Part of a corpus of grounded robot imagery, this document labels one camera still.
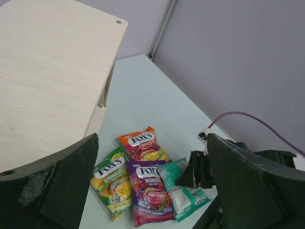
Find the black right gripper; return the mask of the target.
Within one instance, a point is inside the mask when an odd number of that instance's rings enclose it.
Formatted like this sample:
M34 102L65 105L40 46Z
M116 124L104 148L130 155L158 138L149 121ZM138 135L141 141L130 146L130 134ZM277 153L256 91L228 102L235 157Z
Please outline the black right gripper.
M175 181L176 186L209 189L215 185L208 154L192 151L188 165Z

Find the teal candy bag back side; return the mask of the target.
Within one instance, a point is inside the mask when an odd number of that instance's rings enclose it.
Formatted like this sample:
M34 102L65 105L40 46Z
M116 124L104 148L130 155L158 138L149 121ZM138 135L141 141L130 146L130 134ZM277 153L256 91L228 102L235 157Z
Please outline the teal candy bag back side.
M202 188L188 188L175 185L175 181L183 174L186 167L186 158L157 166L165 190L169 195L177 222L186 219L210 201Z

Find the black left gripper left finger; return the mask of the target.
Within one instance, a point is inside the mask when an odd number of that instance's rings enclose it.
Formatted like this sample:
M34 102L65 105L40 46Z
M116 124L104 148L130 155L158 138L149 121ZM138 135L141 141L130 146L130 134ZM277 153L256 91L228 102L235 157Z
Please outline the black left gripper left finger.
M0 174L2 229L77 229L99 149L96 133Z

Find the orange Fox's fruits candy bag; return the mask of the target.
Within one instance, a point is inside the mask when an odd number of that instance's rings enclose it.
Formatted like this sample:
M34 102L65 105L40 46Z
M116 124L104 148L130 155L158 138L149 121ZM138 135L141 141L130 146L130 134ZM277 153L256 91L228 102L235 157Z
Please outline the orange Fox's fruits candy bag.
M118 140L133 161L172 161L158 144L155 129L150 126L145 131L121 135Z

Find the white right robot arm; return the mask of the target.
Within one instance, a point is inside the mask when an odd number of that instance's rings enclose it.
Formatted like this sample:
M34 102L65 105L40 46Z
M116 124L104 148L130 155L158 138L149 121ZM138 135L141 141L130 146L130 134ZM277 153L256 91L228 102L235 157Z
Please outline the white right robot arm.
M192 151L184 172L175 185L187 188L216 186L220 201L234 195L264 194L267 198L296 200L305 193L305 173L292 167L293 153L265 150L250 152L215 134L206 142L209 154Z

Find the purple Fox's berries candy bag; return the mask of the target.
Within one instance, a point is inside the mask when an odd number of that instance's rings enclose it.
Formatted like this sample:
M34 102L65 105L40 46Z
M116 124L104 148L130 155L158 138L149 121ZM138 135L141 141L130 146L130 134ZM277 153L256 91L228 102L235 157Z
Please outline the purple Fox's berries candy bag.
M166 162L128 161L125 164L130 177L135 227L174 220L171 200L157 169Z

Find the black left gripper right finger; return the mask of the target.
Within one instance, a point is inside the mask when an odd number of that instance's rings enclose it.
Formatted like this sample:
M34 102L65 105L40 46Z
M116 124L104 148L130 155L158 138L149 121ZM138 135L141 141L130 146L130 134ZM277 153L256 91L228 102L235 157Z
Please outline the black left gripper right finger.
M209 134L207 151L228 229L303 229L305 173Z

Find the green Fox's spring tea bag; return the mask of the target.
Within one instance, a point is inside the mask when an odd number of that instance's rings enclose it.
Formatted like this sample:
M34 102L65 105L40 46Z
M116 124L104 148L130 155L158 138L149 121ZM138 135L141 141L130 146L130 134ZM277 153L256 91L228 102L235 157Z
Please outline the green Fox's spring tea bag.
M128 159L121 147L107 155L93 170L91 187L115 221L132 205L130 177L126 167Z

